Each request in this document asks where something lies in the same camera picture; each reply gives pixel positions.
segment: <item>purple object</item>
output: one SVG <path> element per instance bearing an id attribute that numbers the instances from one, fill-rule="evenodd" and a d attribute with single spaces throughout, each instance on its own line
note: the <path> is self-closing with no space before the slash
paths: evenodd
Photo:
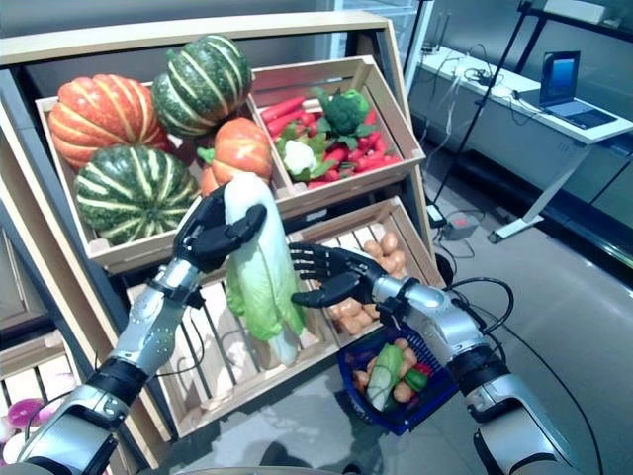
<path id="1" fill-rule="evenodd" d="M 29 422 L 29 419 L 35 414 L 42 406 L 44 401 L 40 398 L 29 398 L 18 401 L 12 404 L 7 414 L 9 424 L 14 428 L 24 429 Z M 37 417 L 33 418 L 31 424 L 37 426 L 40 420 Z"/>

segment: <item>wooden slat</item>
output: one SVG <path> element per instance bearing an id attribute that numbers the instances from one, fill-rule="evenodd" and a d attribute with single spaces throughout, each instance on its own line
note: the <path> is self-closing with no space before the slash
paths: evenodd
<path id="1" fill-rule="evenodd" d="M 0 198 L 81 350 L 89 359 L 96 350 L 106 355 L 114 347 L 117 335 L 57 221 L 1 101 L 0 129 Z M 141 392 L 126 425 L 150 465 L 157 466 L 169 433 L 146 390 Z"/>
<path id="2" fill-rule="evenodd" d="M 179 45 L 209 33 L 240 39 L 385 30 L 388 27 L 387 19 L 359 11 L 241 15 L 116 25 L 2 39 L 0 64 Z"/>

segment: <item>striped green pumpkin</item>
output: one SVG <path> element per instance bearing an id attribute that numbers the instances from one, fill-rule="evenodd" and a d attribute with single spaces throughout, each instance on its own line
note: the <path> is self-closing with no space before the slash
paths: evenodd
<path id="1" fill-rule="evenodd" d="M 207 35 L 168 56 L 168 70 L 154 79 L 151 97 L 170 133 L 206 134 L 246 100 L 251 71 L 231 40 Z"/>
<path id="2" fill-rule="evenodd" d="M 140 145 L 101 148 L 75 178 L 81 218 L 111 244 L 176 228 L 198 195 L 181 162 Z"/>

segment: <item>green vegetable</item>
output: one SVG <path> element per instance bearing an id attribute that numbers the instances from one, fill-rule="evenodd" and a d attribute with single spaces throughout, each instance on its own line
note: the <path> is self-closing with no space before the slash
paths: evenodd
<path id="1" fill-rule="evenodd" d="M 256 204 L 266 207 L 266 221 L 255 237 L 230 255 L 226 274 L 226 301 L 246 321 L 248 332 L 268 341 L 284 364 L 297 355 L 296 338 L 304 328 L 303 310 L 292 303 L 297 277 L 286 245 L 275 200 L 254 173 L 238 173 L 226 186 L 226 222 L 243 218 Z"/>
<path id="2" fill-rule="evenodd" d="M 414 368 L 405 374 L 405 382 L 409 384 L 416 393 L 420 392 L 424 386 L 426 386 L 427 381 L 428 376 Z"/>
<path id="3" fill-rule="evenodd" d="M 207 35 L 167 56 L 167 72 L 154 80 L 151 98 L 170 133 L 203 135 L 246 100 L 251 71 L 228 38 Z"/>
<path id="4" fill-rule="evenodd" d="M 377 410 L 382 411 L 385 408 L 392 389 L 399 381 L 398 372 L 404 360 L 403 351 L 392 344 L 383 346 L 378 355 L 367 385 L 367 397 Z"/>
<path id="5" fill-rule="evenodd" d="M 311 181 L 324 176 L 336 166 L 335 162 L 323 161 L 327 149 L 325 134 L 299 136 L 296 129 L 296 124 L 291 123 L 275 143 L 284 167 L 295 181 Z"/>
<path id="6" fill-rule="evenodd" d="M 112 244 L 176 228 L 199 195 L 180 161 L 141 145 L 97 150 L 74 187 L 81 218 Z"/>
<path id="7" fill-rule="evenodd" d="M 320 132 L 329 133 L 330 144 L 344 143 L 354 150 L 358 146 L 357 138 L 366 137 L 374 131 L 374 126 L 363 124 L 369 103 L 356 89 L 342 94 L 338 90 L 331 99 L 324 90 L 318 87 L 313 90 L 323 108 L 323 117 L 318 120 L 317 127 Z"/>

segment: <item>blue plastic basket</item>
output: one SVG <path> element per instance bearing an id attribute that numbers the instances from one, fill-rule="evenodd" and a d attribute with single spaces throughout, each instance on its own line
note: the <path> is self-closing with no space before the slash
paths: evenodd
<path id="1" fill-rule="evenodd" d="M 397 338 L 405 338 L 417 360 L 426 363 L 433 372 L 424 389 L 408 403 L 398 404 L 396 409 L 382 412 L 374 408 L 354 387 L 352 372 L 365 370 L 367 363 L 378 356 L 385 343 L 393 343 Z M 446 369 L 440 366 L 421 336 L 407 325 L 402 325 L 399 331 L 392 327 L 380 327 L 341 349 L 337 359 L 343 385 L 356 414 L 368 424 L 379 424 L 396 435 L 413 430 L 457 392 L 457 386 Z"/>

